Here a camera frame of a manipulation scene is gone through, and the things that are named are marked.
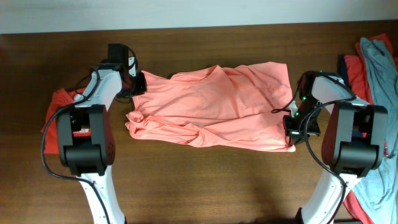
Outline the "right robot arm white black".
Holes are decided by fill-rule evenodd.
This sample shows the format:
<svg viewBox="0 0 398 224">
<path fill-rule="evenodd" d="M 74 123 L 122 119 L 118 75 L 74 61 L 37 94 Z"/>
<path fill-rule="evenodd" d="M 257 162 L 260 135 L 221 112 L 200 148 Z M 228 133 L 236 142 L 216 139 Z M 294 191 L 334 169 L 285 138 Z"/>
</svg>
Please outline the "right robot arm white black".
<svg viewBox="0 0 398 224">
<path fill-rule="evenodd" d="M 333 223 L 350 190 L 382 163 L 387 109 L 362 100 L 336 73 L 305 72 L 294 95 L 302 102 L 283 108 L 285 135 L 294 146 L 305 143 L 323 169 L 295 221 Z"/>
</svg>

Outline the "dark navy shirt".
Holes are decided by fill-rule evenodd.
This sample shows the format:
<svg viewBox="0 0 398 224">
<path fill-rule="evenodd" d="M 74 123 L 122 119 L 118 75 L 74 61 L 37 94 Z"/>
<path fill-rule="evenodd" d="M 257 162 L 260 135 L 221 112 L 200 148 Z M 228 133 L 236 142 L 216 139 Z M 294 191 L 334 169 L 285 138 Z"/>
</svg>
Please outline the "dark navy shirt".
<svg viewBox="0 0 398 224">
<path fill-rule="evenodd" d="M 338 56 L 337 73 L 341 76 L 344 82 L 348 82 L 348 68 L 345 62 L 345 56 Z"/>
</svg>

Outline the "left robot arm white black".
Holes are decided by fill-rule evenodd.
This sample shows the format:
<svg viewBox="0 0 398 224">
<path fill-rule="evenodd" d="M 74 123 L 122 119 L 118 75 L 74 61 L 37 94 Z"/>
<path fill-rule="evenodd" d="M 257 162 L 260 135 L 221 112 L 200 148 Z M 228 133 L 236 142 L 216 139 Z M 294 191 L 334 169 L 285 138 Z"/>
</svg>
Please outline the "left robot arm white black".
<svg viewBox="0 0 398 224">
<path fill-rule="evenodd" d="M 70 180 L 81 184 L 94 223 L 126 223 L 112 178 L 116 145 L 109 108 L 115 98 L 129 99 L 147 91 L 133 50 L 109 44 L 108 56 L 91 68 L 90 82 L 73 102 L 55 115 L 60 162 Z"/>
</svg>

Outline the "light blue grey shirt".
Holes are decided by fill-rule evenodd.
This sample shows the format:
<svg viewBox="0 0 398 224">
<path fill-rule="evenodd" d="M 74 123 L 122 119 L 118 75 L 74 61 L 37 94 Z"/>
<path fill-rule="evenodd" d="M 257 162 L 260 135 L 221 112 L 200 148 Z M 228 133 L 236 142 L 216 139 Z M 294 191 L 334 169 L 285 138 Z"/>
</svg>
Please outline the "light blue grey shirt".
<svg viewBox="0 0 398 224">
<path fill-rule="evenodd" d="M 374 223 L 397 223 L 397 153 L 384 157 L 355 185 L 353 193 Z"/>
</svg>

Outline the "red t-shirt in pile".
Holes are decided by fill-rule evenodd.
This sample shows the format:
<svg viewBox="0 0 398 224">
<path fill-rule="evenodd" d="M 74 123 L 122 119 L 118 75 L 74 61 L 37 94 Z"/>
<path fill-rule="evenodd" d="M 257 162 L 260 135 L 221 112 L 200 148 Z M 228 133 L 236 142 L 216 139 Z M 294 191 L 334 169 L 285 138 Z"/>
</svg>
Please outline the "red t-shirt in pile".
<svg viewBox="0 0 398 224">
<path fill-rule="evenodd" d="M 384 41 L 388 51 L 390 51 L 394 59 L 397 69 L 397 57 L 393 56 L 394 50 L 387 34 L 380 34 L 368 39 Z M 348 83 L 356 95 L 368 103 L 375 105 L 372 100 L 371 90 L 366 74 L 366 66 L 360 50 L 359 42 L 355 43 L 355 48 L 357 51 L 356 55 L 345 55 L 345 62 L 348 68 Z"/>
</svg>

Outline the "coral pink t-shirt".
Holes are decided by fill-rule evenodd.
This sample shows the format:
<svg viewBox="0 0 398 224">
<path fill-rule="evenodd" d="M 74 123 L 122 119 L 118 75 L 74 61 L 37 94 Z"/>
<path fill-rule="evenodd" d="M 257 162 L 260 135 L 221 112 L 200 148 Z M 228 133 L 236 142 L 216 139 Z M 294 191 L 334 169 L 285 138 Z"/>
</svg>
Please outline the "coral pink t-shirt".
<svg viewBox="0 0 398 224">
<path fill-rule="evenodd" d="M 147 91 L 133 97 L 126 127 L 134 139 L 193 147 L 229 146 L 294 152 L 284 113 L 292 99 L 287 65 L 215 65 L 163 78 L 144 72 Z"/>
</svg>

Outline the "grey t-shirt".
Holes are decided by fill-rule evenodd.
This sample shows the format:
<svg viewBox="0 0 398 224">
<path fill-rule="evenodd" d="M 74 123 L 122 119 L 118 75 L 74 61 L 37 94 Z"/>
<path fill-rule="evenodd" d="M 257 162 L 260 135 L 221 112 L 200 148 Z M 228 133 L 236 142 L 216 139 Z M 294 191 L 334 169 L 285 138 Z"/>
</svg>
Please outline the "grey t-shirt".
<svg viewBox="0 0 398 224">
<path fill-rule="evenodd" d="M 397 69 L 384 41 L 361 38 L 360 50 L 375 105 L 388 112 L 386 142 L 389 157 L 397 155 Z"/>
</svg>

